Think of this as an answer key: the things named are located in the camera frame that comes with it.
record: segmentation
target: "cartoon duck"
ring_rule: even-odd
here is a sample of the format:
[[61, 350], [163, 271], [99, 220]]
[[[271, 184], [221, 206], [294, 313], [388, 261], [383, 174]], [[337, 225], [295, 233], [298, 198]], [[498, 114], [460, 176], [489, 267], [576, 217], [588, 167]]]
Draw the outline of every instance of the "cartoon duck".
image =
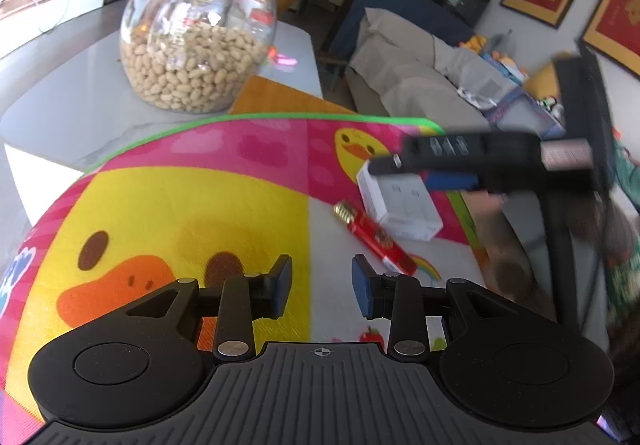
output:
[[6, 391], [37, 415], [27, 368], [46, 342], [180, 277], [194, 277], [202, 287], [233, 274], [266, 273], [281, 253], [295, 263], [290, 295], [296, 301], [287, 303], [281, 319], [254, 324], [256, 347], [267, 340], [308, 339], [307, 204], [300, 192], [202, 168], [96, 174], [40, 265], [14, 342]]
[[364, 162], [374, 156], [388, 154], [381, 142], [356, 128], [342, 128], [335, 132], [335, 152], [340, 167], [354, 183]]

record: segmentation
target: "metal screw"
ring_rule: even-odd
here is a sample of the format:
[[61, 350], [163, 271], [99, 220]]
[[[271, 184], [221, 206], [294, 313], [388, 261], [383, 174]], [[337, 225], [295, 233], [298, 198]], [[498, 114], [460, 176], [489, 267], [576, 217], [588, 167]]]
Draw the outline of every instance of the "metal screw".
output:
[[406, 357], [417, 357], [418, 355], [423, 354], [426, 348], [423, 343], [415, 340], [401, 340], [396, 343], [394, 349], [396, 350], [396, 353], [399, 353], [400, 355], [404, 355]]
[[247, 343], [240, 340], [228, 340], [218, 346], [218, 352], [226, 357], [239, 357], [249, 350]]

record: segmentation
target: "white cable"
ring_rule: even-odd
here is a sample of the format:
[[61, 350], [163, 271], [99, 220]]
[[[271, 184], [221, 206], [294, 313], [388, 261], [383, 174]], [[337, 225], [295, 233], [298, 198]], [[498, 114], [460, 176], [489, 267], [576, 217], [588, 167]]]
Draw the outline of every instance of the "white cable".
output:
[[[39, 3], [39, 1], [38, 1], [38, 0], [30, 0], [30, 1], [34, 3], [34, 5], [35, 5], [35, 7], [36, 7], [36, 8], [38, 8], [38, 7], [40, 6], [40, 3]], [[55, 23], [51, 28], [49, 28], [49, 29], [47, 29], [47, 30], [43, 30], [43, 29], [40, 27], [40, 24], [38, 24], [38, 30], [40, 31], [40, 33], [49, 33], [50, 31], [53, 31], [53, 29], [54, 29], [56, 26], [58, 26], [58, 24], [60, 24], [60, 23], [62, 22], [62, 19], [65, 17], [66, 12], [67, 12], [67, 11], [68, 11], [68, 9], [69, 9], [69, 1], [70, 1], [70, 0], [66, 0], [65, 10], [62, 12], [62, 15], [60, 16], [60, 18], [56, 21], [56, 23]]]

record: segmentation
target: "red lighter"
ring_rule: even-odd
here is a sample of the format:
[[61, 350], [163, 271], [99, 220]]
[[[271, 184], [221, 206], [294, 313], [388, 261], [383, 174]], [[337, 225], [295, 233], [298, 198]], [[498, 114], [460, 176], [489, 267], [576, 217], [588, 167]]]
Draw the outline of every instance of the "red lighter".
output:
[[406, 275], [415, 273], [418, 267], [414, 260], [364, 212], [343, 201], [334, 206], [334, 214], [389, 270]]

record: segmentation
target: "duck eye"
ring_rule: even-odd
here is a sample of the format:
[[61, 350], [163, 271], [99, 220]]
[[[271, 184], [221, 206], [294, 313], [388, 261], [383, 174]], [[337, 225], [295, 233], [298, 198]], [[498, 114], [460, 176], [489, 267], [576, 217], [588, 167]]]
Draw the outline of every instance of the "duck eye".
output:
[[92, 234], [82, 245], [80, 255], [78, 255], [78, 268], [82, 271], [89, 271], [95, 268], [109, 244], [109, 234], [105, 231], [98, 231]]
[[244, 267], [239, 257], [230, 251], [219, 251], [208, 261], [204, 274], [204, 284], [221, 286], [232, 275], [242, 275]]

